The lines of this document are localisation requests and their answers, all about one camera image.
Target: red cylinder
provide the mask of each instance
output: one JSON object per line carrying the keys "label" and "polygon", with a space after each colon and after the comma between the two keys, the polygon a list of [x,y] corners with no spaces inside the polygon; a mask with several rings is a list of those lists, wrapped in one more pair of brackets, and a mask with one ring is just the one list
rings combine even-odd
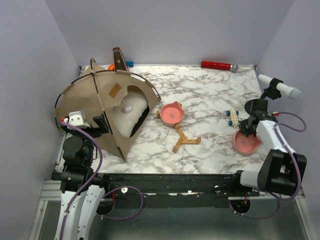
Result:
{"label": "red cylinder", "polygon": [[231,64],[230,63],[215,62],[215,61],[202,61],[201,67],[206,68],[206,69],[230,70]]}

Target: gray wall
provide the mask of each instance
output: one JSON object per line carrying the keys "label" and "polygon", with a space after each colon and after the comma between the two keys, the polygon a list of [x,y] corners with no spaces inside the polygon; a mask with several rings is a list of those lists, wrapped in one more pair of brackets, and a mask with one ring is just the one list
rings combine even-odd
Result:
{"label": "gray wall", "polygon": [[43,0],[2,1],[0,36],[0,239],[26,240],[62,138],[55,99],[79,68]]}
{"label": "gray wall", "polygon": [[75,59],[257,64],[294,0],[46,0]]}
{"label": "gray wall", "polygon": [[[298,101],[283,96],[270,109],[299,114],[307,123],[303,133],[281,129],[290,145],[307,157],[308,163],[302,186],[314,224],[320,225],[320,1],[295,0],[277,34],[258,65],[258,73],[276,77],[302,91]],[[279,118],[301,128],[292,117]]]}

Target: pink plate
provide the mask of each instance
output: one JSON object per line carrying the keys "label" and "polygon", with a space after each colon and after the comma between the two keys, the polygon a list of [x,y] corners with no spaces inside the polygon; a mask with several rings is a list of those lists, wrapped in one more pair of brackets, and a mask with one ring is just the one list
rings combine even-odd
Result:
{"label": "pink plate", "polygon": [[259,138],[253,135],[246,137],[239,130],[232,136],[233,147],[243,154],[252,154],[260,144]]}
{"label": "pink plate", "polygon": [[160,117],[164,125],[174,127],[184,118],[185,111],[177,101],[164,105],[160,110]]}

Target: white marble tabletop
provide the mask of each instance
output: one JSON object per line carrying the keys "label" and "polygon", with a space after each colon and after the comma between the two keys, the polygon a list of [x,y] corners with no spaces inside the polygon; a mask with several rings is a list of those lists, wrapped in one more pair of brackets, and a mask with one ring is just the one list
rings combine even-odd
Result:
{"label": "white marble tabletop", "polygon": [[[237,152],[232,147],[232,135],[237,128],[228,126],[226,116],[226,110],[235,108],[239,120],[246,119],[245,103],[260,97],[253,66],[241,66],[236,73],[176,65],[138,65],[129,70],[148,79],[162,101],[146,120],[127,162],[104,151],[100,173],[232,174],[237,170],[260,169],[266,149],[261,145],[249,155]],[[202,138],[198,145],[181,145],[177,153],[172,151],[179,139],[177,131],[156,117],[157,110],[175,101],[185,110],[180,124],[184,134],[189,139]],[[93,161],[94,170],[98,161]]]}

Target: white handle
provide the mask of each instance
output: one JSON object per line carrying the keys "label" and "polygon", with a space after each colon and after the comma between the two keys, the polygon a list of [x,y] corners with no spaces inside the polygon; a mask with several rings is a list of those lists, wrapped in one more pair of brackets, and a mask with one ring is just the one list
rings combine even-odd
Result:
{"label": "white handle", "polygon": [[[262,74],[260,74],[258,76],[258,79],[260,79],[262,82],[264,82],[266,84],[270,84],[270,82],[272,80],[271,77],[268,77],[268,76],[262,75]],[[302,95],[302,92],[298,88],[285,85],[281,82],[279,82],[276,85],[276,89],[279,90],[280,92],[284,93],[285,95],[287,95],[290,99],[296,100],[296,99],[300,98]]]}

